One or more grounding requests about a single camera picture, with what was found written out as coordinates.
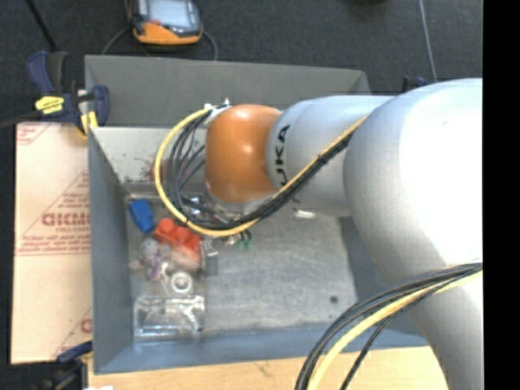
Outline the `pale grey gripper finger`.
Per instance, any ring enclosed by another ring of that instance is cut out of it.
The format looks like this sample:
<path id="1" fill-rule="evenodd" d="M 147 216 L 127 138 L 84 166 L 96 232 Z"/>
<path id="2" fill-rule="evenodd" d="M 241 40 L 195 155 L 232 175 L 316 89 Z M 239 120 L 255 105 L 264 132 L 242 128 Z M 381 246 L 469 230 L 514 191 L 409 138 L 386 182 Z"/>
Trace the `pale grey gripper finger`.
<path id="1" fill-rule="evenodd" d="M 207 275 L 219 273 L 219 251 L 212 240 L 202 241 L 202 266 Z"/>

